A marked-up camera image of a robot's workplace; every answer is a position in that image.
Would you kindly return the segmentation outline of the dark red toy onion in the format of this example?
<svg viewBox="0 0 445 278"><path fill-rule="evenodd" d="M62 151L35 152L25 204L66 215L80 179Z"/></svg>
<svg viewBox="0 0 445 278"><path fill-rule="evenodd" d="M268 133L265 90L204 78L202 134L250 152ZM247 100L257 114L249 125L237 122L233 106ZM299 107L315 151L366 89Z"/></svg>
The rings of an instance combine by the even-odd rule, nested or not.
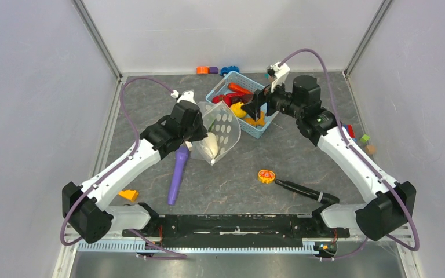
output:
<svg viewBox="0 0 445 278"><path fill-rule="evenodd" d="M250 103L253 100L253 94L244 94L241 96L241 102L244 104Z"/></svg>

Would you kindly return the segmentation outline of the yellow toy pear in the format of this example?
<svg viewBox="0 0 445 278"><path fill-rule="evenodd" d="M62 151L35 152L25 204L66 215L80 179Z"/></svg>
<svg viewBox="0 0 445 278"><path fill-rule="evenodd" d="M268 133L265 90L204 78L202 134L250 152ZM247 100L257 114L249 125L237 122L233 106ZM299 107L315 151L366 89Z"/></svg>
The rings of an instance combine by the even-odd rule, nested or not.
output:
<svg viewBox="0 0 445 278"><path fill-rule="evenodd" d="M242 103L242 102L237 102L230 106L231 111L239 119L242 119L247 115L247 112L242 109L243 106L244 106L244 103Z"/></svg>

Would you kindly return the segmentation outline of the clear dotted zip top bag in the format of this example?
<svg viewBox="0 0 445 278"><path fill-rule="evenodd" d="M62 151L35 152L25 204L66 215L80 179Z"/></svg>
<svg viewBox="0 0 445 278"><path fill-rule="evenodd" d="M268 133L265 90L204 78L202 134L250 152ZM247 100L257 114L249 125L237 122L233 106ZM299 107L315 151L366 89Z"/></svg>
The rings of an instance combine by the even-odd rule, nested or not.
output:
<svg viewBox="0 0 445 278"><path fill-rule="evenodd" d="M239 141L241 128L238 118L224 103L213 104L201 101L198 106L202 112L203 125L207 132L217 137L219 152L215 159L210 159L201 148L201 141L192 143L191 157L204 160L209 165L221 160Z"/></svg>

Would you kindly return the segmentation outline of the white toy egg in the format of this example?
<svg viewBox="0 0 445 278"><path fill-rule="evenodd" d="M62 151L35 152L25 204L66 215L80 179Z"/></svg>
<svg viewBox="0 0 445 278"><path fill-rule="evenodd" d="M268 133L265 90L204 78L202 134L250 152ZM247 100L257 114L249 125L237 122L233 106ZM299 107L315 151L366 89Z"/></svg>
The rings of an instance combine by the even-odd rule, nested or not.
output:
<svg viewBox="0 0 445 278"><path fill-rule="evenodd" d="M215 159L219 152L216 135L208 132L207 136L201 141L201 148L210 159Z"/></svg>

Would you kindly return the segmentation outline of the light blue plastic basket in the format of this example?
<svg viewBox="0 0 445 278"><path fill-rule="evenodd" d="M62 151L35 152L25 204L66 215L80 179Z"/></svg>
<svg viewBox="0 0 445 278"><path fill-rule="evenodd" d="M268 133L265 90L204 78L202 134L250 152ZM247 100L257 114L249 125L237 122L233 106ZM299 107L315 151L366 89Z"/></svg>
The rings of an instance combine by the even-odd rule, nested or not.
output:
<svg viewBox="0 0 445 278"><path fill-rule="evenodd" d="M206 101L217 104L224 103L230 107L238 118L242 131L259 139L277 113L266 115L266 106L261 106L258 120L253 120L242 109L242 105L253 98L256 90L263 89L264 85L235 71L228 72L221 81L206 95Z"/></svg>

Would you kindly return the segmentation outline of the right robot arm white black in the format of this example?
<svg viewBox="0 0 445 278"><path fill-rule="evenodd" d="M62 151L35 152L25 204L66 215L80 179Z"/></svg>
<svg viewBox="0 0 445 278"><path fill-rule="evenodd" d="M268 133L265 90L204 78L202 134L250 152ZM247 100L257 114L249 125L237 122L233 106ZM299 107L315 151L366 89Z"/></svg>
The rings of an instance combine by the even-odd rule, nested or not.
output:
<svg viewBox="0 0 445 278"><path fill-rule="evenodd" d="M370 240L389 236L408 222L404 209L413 213L417 190L377 166L322 106L320 97L316 78L300 75L294 78L291 92L284 85L257 89L243 110L253 119L260 118L261 107L268 116L280 112L294 118L300 133L332 158L359 190L362 204L332 204L312 219L316 235L327 236L334 228L358 228Z"/></svg>

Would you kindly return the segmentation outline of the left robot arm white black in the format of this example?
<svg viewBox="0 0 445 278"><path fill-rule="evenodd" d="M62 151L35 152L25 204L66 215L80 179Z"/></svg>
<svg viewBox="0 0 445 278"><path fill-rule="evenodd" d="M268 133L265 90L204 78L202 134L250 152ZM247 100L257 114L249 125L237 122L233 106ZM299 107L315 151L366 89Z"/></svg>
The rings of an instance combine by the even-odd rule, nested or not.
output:
<svg viewBox="0 0 445 278"><path fill-rule="evenodd" d="M186 141L200 141L207 136L202 112L195 101L179 100L171 114L162 117L138 135L137 141L97 177L80 185L67 183L61 192L65 227L71 225L79 238L95 243L109 232L139 230L154 235L159 221L146 206L111 206L118 193L142 172L157 164Z"/></svg>

